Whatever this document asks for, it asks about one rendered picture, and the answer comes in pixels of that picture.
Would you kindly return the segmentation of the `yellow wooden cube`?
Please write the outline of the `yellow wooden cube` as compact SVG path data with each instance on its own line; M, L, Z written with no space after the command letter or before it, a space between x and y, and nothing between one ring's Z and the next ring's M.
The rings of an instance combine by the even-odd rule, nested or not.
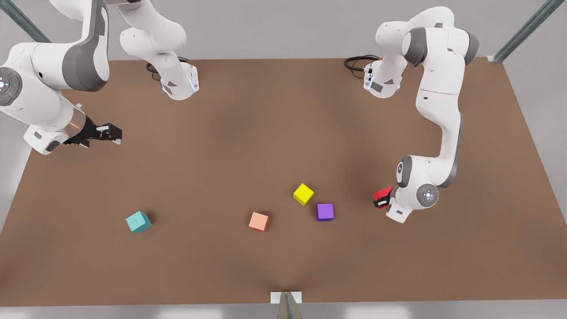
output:
M306 186L306 184L302 183L293 192L292 197L302 206L305 206L310 201L313 195L314 195L314 191L311 190L308 186Z

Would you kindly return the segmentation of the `teal blue wooden cube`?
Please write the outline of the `teal blue wooden cube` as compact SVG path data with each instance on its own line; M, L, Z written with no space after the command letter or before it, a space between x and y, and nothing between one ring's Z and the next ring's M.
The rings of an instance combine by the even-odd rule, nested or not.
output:
M130 231L134 233L141 233L152 226L148 215L142 211L137 211L135 214L127 217L125 220L130 228Z

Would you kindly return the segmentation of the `orange wooden cube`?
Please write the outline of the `orange wooden cube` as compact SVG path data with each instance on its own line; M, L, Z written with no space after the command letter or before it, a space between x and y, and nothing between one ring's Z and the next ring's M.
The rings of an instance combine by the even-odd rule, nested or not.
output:
M253 212L251 219L250 219L250 222L249 222L249 227L252 230L257 230L259 232L265 232L266 229L267 229L268 221L269 221L269 216L267 216L265 214Z

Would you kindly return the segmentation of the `silver frame post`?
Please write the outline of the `silver frame post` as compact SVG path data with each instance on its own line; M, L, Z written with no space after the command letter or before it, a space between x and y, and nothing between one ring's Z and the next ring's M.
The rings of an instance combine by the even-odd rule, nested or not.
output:
M0 0L0 9L22 28L32 40L39 43L51 43L51 40L28 16L26 16L26 14L24 14L24 12L22 12L22 10L20 10L20 8L18 8L18 6L16 6L16 4L14 4L14 2L12 2L12 0Z
M489 63L504 62L565 0L546 0L546 2L527 20L519 30L494 55L487 56Z
M303 319L298 307L302 302L302 292L271 292L271 303L278 304L277 319Z

